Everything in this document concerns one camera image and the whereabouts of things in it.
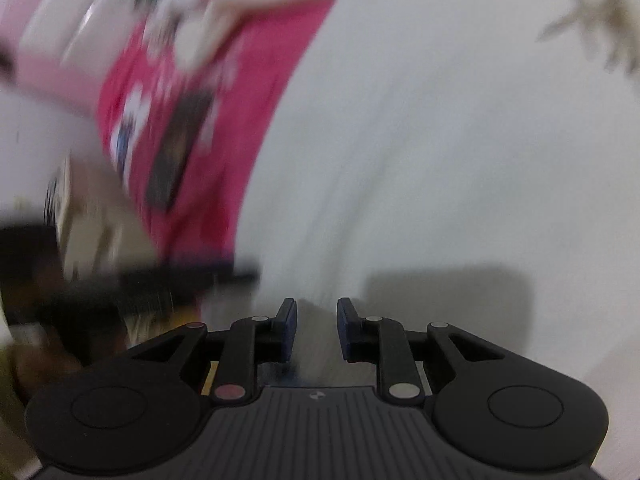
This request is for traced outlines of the cream deer sweater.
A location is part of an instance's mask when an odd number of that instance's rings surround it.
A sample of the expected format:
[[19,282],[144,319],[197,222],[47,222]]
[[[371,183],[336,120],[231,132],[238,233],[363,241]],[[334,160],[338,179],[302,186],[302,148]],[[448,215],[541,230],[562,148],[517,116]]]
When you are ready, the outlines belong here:
[[[229,479],[497,479],[472,422],[525,419],[531,372],[585,393],[516,476],[639,474],[639,0],[336,0],[274,114],[236,234],[250,292],[215,330],[298,302],[291,365],[215,418],[203,472]],[[426,393],[393,405],[343,359],[340,298],[404,326]]]

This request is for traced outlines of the pink floral bed sheet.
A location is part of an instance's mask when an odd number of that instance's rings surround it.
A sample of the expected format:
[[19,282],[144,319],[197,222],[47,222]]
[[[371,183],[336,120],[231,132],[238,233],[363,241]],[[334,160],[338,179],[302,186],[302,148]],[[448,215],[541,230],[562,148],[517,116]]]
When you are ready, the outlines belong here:
[[[220,258],[234,252],[244,195],[288,82],[335,0],[300,0],[250,12],[193,74],[170,48],[154,52],[145,24],[134,28],[104,80],[96,120],[143,229],[163,260]],[[168,209],[148,187],[174,109],[191,93],[209,95]]]

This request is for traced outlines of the black smartphone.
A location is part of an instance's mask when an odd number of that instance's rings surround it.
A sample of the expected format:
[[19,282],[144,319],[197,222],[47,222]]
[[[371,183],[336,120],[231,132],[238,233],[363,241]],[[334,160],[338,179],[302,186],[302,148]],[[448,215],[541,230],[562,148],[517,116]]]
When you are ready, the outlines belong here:
[[213,99],[213,93],[207,90],[188,92],[178,99],[160,139],[146,187],[145,203],[150,208],[166,212],[172,207]]

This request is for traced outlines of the pink white headboard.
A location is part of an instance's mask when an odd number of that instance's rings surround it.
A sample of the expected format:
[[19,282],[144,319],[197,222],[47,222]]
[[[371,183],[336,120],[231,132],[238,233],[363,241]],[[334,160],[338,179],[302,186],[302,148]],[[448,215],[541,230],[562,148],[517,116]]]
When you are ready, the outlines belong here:
[[17,88],[87,114],[138,21],[134,0],[1,0]]

